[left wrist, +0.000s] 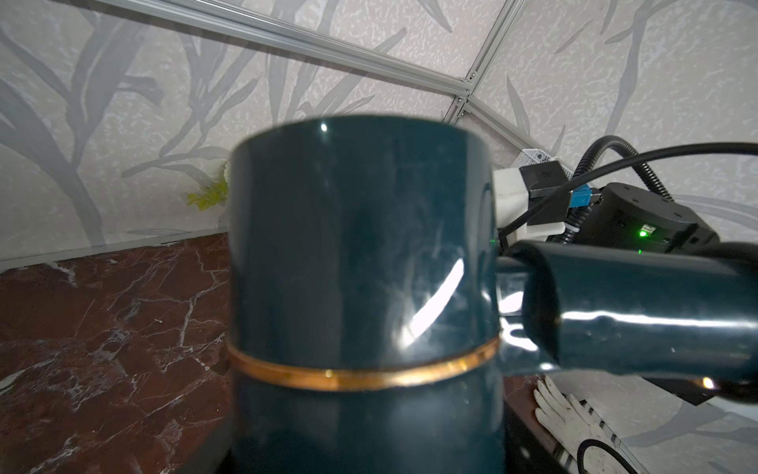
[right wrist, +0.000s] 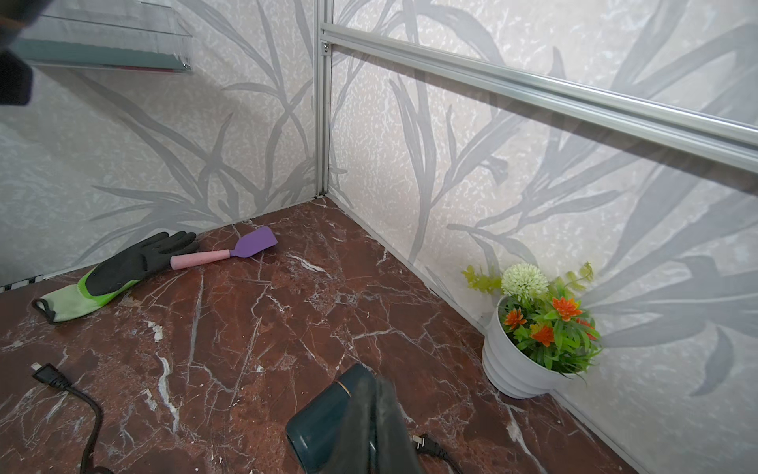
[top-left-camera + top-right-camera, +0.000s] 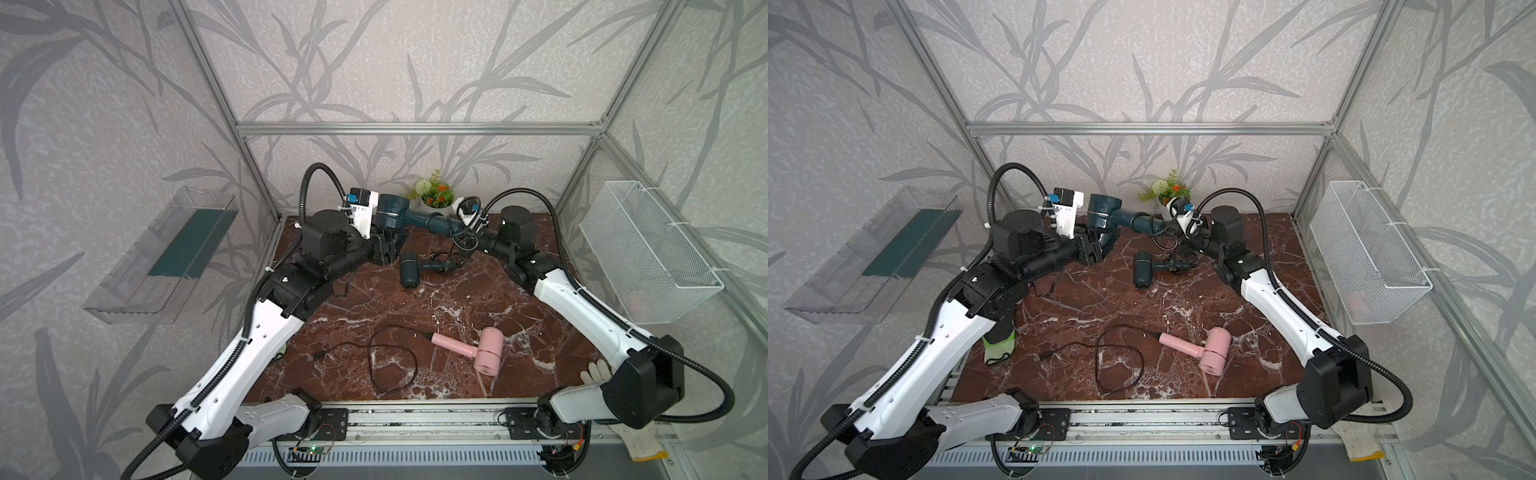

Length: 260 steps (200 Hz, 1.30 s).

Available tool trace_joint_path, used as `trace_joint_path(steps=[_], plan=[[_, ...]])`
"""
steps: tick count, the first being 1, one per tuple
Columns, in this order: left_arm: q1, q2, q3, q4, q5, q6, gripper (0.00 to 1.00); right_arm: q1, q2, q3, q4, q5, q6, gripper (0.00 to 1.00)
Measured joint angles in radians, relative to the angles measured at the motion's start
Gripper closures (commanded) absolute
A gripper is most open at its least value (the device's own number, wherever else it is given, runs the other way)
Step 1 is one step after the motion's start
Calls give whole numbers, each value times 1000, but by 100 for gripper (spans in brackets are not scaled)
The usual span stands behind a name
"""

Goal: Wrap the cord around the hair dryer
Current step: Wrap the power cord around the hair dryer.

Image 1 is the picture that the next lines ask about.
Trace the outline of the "dark green hair dryer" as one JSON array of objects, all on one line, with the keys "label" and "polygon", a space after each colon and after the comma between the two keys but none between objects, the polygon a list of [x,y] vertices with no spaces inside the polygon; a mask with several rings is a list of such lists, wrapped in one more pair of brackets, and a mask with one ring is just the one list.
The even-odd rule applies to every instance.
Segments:
[{"label": "dark green hair dryer", "polygon": [[501,473],[503,379],[757,393],[757,248],[508,243],[487,146],[440,122],[278,126],[230,156],[236,473]]}]

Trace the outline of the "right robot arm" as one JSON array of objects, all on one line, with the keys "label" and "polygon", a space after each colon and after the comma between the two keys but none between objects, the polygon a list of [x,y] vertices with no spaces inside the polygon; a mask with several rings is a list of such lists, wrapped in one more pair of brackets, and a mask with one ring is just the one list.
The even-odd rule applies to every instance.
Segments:
[{"label": "right robot arm", "polygon": [[[595,140],[578,162],[573,178],[592,171],[608,149],[621,158],[632,158],[637,150],[625,139],[606,135]],[[574,204],[580,189],[572,192],[572,203],[565,220],[565,231],[548,240],[560,244],[637,250],[655,254],[685,254],[732,260],[750,264],[757,273],[757,244],[721,243],[720,237],[695,211],[675,203],[671,194],[643,163],[633,167],[647,189],[611,183],[592,189],[586,205]],[[653,385],[692,404],[700,405],[714,397],[757,405],[757,380],[718,382],[706,379],[645,378]]]}]

